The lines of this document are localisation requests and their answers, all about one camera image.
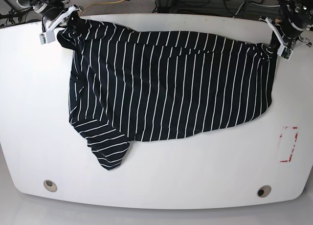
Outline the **black white striped T-shirt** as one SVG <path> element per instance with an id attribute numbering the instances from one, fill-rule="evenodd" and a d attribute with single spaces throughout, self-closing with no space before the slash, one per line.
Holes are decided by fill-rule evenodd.
<path id="1" fill-rule="evenodd" d="M 121 165 L 133 141 L 234 127 L 272 103 L 277 53 L 264 44 L 92 20 L 83 26 L 57 34 L 73 51 L 69 122 L 106 170 Z"/>

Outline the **red tape rectangle marking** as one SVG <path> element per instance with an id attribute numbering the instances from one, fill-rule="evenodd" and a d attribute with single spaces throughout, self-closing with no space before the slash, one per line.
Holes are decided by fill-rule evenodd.
<path id="1" fill-rule="evenodd" d="M 283 127 L 279 136 L 278 144 L 278 160 L 280 163 L 291 162 L 297 142 L 298 132 L 298 127 Z"/>

